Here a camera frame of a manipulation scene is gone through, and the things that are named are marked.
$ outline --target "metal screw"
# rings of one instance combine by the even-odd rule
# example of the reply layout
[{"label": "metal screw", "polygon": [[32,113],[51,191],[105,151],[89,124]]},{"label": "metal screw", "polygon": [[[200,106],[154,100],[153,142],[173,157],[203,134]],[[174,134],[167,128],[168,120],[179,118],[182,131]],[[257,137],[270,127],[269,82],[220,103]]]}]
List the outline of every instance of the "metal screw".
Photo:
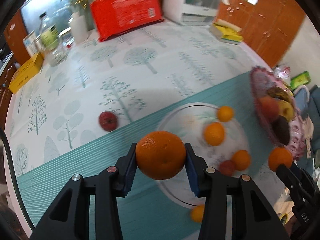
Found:
[{"label": "metal screw", "polygon": [[205,169],[205,171],[207,173],[215,173],[216,170],[213,167],[208,167],[208,168]]},{"label": "metal screw", "polygon": [[116,166],[110,166],[107,168],[107,171],[110,173],[116,172],[117,171],[117,167]]},{"label": "metal screw", "polygon": [[244,174],[241,176],[241,179],[243,179],[244,181],[249,181],[251,178],[249,175]]},{"label": "metal screw", "polygon": [[73,181],[77,181],[77,180],[79,180],[80,178],[81,178],[81,175],[80,175],[80,174],[75,174],[75,175],[72,176],[72,180],[73,180]]}]

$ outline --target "yellow box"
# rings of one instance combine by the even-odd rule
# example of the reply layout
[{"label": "yellow box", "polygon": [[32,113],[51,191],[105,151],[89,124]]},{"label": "yellow box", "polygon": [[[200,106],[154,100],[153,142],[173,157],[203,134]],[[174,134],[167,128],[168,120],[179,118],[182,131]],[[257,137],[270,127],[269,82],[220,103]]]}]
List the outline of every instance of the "yellow box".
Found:
[{"label": "yellow box", "polygon": [[13,75],[9,85],[12,93],[17,93],[31,78],[39,73],[43,63],[43,58],[38,52],[33,55],[25,64],[23,64]]},{"label": "yellow box", "polygon": [[233,43],[236,44],[243,41],[243,37],[239,32],[236,32],[235,30],[226,27],[218,25],[217,23],[213,23],[210,27],[210,31],[213,35],[215,35],[220,41],[227,42],[227,43]]}]

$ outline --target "cabinet door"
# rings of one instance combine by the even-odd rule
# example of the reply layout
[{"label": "cabinet door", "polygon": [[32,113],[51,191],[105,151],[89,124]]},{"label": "cabinet door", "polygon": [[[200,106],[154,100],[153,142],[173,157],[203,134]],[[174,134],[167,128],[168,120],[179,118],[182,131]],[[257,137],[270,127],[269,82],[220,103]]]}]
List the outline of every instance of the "cabinet door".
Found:
[{"label": "cabinet door", "polygon": [[257,51],[257,54],[272,68],[282,58],[289,48],[286,35],[276,28],[266,35],[266,40]]},{"label": "cabinet door", "polygon": [[30,56],[23,44],[23,38],[27,36],[20,10],[12,17],[4,30],[5,39],[12,50],[14,57],[20,65],[23,65]]},{"label": "cabinet door", "polygon": [[283,0],[283,6],[273,28],[257,54],[270,66],[275,66],[294,40],[305,17],[295,0]]},{"label": "cabinet door", "polygon": [[268,30],[270,29],[270,24],[267,19],[260,14],[253,14],[244,31],[242,32],[242,36],[244,38],[244,42],[254,51],[257,51],[260,47],[260,44],[265,39],[268,34]]},{"label": "cabinet door", "polygon": [[12,96],[8,87],[13,74],[17,71],[14,63],[15,58],[12,57],[0,76],[0,127],[2,130],[4,130],[5,120],[7,118],[7,112]]},{"label": "cabinet door", "polygon": [[231,9],[230,5],[226,5],[223,2],[220,2],[216,20],[221,19],[221,20],[228,21],[230,9]]},{"label": "cabinet door", "polygon": [[279,16],[284,0],[259,0],[254,6],[242,35],[244,42],[257,51]]},{"label": "cabinet door", "polygon": [[242,28],[243,30],[241,31],[241,33],[244,33],[250,16],[254,11],[254,5],[244,0],[236,0],[233,9],[233,24]]}]

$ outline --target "red apple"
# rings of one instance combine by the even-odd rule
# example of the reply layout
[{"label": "red apple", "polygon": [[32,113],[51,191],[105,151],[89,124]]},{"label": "red apple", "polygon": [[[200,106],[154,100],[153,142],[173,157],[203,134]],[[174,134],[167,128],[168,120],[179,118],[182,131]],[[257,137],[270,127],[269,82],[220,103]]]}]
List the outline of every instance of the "red apple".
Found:
[{"label": "red apple", "polygon": [[280,108],[276,99],[270,96],[265,96],[259,98],[259,102],[262,114],[270,123],[278,119]]},{"label": "red apple", "polygon": [[224,161],[219,165],[219,171],[226,176],[232,176],[236,171],[236,165],[233,161]]},{"label": "red apple", "polygon": [[103,130],[111,132],[118,127],[118,120],[112,112],[102,112],[99,116],[99,123]]}]

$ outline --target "orange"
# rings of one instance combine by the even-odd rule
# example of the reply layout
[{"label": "orange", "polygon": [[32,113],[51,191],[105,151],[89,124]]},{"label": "orange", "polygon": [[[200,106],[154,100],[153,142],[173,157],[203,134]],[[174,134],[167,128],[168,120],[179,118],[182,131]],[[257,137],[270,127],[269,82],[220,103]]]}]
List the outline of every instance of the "orange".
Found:
[{"label": "orange", "polygon": [[205,141],[212,146],[220,145],[224,140],[224,136],[224,127],[219,122],[213,122],[209,124],[203,132]]},{"label": "orange", "polygon": [[222,106],[217,112],[217,117],[220,122],[229,122],[235,115],[230,106]]},{"label": "orange", "polygon": [[195,207],[193,210],[191,210],[190,217],[194,222],[201,223],[203,214],[204,214],[204,205],[200,205]]},{"label": "orange", "polygon": [[237,151],[231,160],[235,163],[237,171],[244,171],[251,164],[251,156],[246,150]]},{"label": "orange", "polygon": [[280,164],[284,164],[289,169],[292,165],[292,161],[292,154],[289,150],[277,147],[270,153],[268,164],[270,170],[276,172]]},{"label": "orange", "polygon": [[154,131],[136,146],[139,169],[152,179],[170,179],[183,168],[186,149],[181,139],[167,131]]}]

